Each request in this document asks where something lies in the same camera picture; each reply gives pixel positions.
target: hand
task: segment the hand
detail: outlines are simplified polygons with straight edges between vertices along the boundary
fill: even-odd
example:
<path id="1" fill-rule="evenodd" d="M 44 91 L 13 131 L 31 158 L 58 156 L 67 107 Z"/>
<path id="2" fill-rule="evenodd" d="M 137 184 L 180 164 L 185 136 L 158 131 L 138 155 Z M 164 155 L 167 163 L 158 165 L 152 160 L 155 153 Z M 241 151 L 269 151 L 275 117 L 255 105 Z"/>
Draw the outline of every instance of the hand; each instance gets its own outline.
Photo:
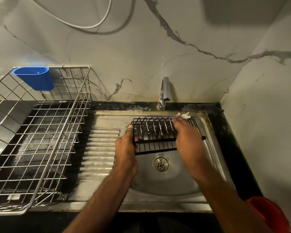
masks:
<path id="1" fill-rule="evenodd" d="M 174 117 L 172 121 L 178 131 L 176 139 L 178 152 L 188 172 L 192 174 L 202 162 L 207 160 L 201 133 L 181 116 Z"/>
<path id="2" fill-rule="evenodd" d="M 135 176 L 138 171 L 138 163 L 135 158 L 136 147 L 132 143 L 132 125 L 128 126 L 126 134 L 115 141 L 115 166 L 126 171 L 131 171 Z"/>

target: blue plastic container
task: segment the blue plastic container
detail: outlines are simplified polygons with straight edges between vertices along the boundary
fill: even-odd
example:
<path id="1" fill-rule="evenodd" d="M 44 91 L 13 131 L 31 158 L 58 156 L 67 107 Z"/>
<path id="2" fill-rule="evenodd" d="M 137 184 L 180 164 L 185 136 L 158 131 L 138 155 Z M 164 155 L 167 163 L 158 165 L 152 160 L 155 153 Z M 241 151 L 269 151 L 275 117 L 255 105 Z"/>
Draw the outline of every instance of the blue plastic container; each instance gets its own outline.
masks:
<path id="1" fill-rule="evenodd" d="M 35 91 L 51 91 L 55 87 L 49 67 L 24 66 L 13 70 L 12 73 Z"/>

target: person's right arm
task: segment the person's right arm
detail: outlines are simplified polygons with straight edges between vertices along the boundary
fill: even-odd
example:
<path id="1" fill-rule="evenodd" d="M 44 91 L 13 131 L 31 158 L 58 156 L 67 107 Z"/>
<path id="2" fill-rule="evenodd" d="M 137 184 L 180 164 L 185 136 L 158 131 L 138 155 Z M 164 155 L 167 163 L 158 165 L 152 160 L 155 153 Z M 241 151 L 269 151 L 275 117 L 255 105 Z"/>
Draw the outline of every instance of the person's right arm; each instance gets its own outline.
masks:
<path id="1" fill-rule="evenodd" d="M 180 117 L 173 123 L 178 131 L 177 149 L 225 233 L 273 233 L 264 221 L 239 198 L 207 159 L 200 132 Z"/>

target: drain strainer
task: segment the drain strainer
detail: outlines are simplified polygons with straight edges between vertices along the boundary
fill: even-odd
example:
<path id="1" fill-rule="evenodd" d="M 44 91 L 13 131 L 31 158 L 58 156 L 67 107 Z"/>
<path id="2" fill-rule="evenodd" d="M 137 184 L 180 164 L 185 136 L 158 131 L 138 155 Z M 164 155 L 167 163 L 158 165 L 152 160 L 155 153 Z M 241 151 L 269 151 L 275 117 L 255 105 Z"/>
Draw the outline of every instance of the drain strainer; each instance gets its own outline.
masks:
<path id="1" fill-rule="evenodd" d="M 153 167 L 159 172 L 166 172 L 169 168 L 169 162 L 165 157 L 159 156 L 154 160 Z"/>

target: marble wall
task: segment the marble wall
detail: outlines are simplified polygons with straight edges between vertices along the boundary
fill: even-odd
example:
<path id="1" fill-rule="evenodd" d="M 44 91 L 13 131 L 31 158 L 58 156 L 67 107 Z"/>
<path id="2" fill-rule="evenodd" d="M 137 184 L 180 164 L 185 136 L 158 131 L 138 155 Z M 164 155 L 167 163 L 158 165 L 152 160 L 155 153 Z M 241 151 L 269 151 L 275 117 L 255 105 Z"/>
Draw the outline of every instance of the marble wall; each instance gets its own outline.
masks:
<path id="1" fill-rule="evenodd" d="M 291 0 L 259 52 L 264 57 L 243 67 L 221 105 L 261 191 L 291 223 Z"/>
<path id="2" fill-rule="evenodd" d="M 78 25 L 109 0 L 37 0 Z M 91 66 L 101 101 L 218 102 L 286 0 L 113 0 L 73 29 L 31 0 L 0 0 L 0 76 L 13 66 Z"/>

